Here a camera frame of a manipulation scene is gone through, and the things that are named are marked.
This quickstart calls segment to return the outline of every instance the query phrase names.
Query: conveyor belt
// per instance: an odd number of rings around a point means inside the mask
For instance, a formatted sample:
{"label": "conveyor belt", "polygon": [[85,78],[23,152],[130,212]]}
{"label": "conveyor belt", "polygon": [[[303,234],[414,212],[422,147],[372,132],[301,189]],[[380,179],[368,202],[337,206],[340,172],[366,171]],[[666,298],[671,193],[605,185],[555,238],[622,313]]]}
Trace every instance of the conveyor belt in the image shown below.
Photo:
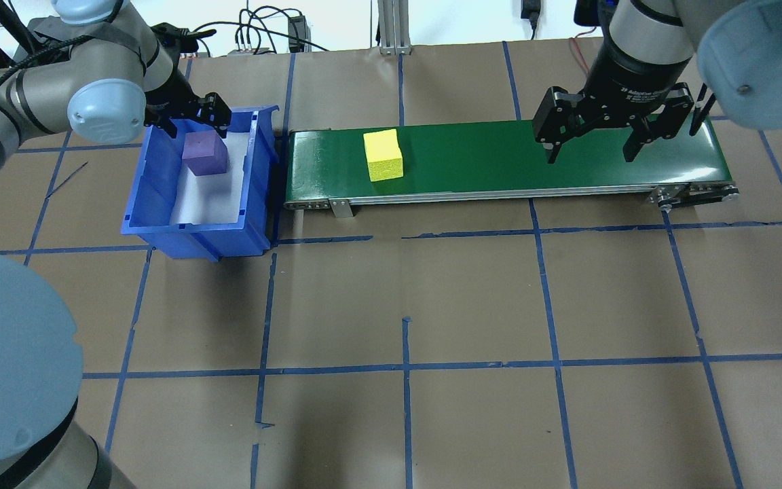
{"label": "conveyor belt", "polygon": [[704,191],[732,183],[710,122],[695,137],[687,127],[646,146],[633,163],[621,152],[630,130],[595,130],[547,164],[530,121],[404,126],[397,128],[404,177],[375,183],[361,135],[381,129],[300,131],[289,145],[286,207],[651,192],[679,183]]}

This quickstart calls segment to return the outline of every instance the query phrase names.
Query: yellow foam cube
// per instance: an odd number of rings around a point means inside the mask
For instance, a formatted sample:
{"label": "yellow foam cube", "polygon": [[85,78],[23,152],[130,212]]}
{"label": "yellow foam cube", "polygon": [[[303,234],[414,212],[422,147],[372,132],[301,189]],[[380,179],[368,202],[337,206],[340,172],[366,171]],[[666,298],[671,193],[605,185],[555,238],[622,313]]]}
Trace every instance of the yellow foam cube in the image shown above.
{"label": "yellow foam cube", "polygon": [[364,152],[367,153],[371,182],[403,176],[403,154],[397,145],[397,129],[365,133]]}

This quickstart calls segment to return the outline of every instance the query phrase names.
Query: blue plastic bin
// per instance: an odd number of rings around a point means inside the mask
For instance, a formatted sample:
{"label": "blue plastic bin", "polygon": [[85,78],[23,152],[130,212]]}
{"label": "blue plastic bin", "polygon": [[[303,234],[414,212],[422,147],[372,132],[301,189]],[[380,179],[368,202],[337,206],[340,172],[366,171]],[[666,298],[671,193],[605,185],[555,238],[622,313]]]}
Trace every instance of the blue plastic bin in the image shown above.
{"label": "blue plastic bin", "polygon": [[172,259],[204,257],[217,261],[220,257],[263,254],[270,248],[265,236],[270,165],[279,161],[270,123],[270,114],[277,109],[276,105],[231,109],[229,132],[249,133],[243,158],[240,216],[233,223],[170,223],[183,167],[186,133],[212,128],[189,120],[175,120],[176,139],[156,127],[147,129],[122,221],[122,234],[140,236]]}

